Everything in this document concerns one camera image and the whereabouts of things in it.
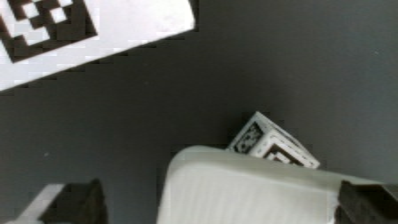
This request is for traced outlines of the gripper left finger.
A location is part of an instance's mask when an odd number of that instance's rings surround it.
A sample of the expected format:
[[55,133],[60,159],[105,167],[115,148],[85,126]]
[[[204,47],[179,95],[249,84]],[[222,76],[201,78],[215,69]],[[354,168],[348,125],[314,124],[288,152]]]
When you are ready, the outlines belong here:
[[108,224],[101,181],[48,184],[5,224]]

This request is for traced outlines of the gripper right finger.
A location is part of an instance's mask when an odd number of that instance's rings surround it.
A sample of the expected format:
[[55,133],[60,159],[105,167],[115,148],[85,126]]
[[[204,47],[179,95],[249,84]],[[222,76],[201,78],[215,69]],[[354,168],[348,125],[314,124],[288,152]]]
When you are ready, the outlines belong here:
[[341,181],[334,224],[398,224],[398,184]]

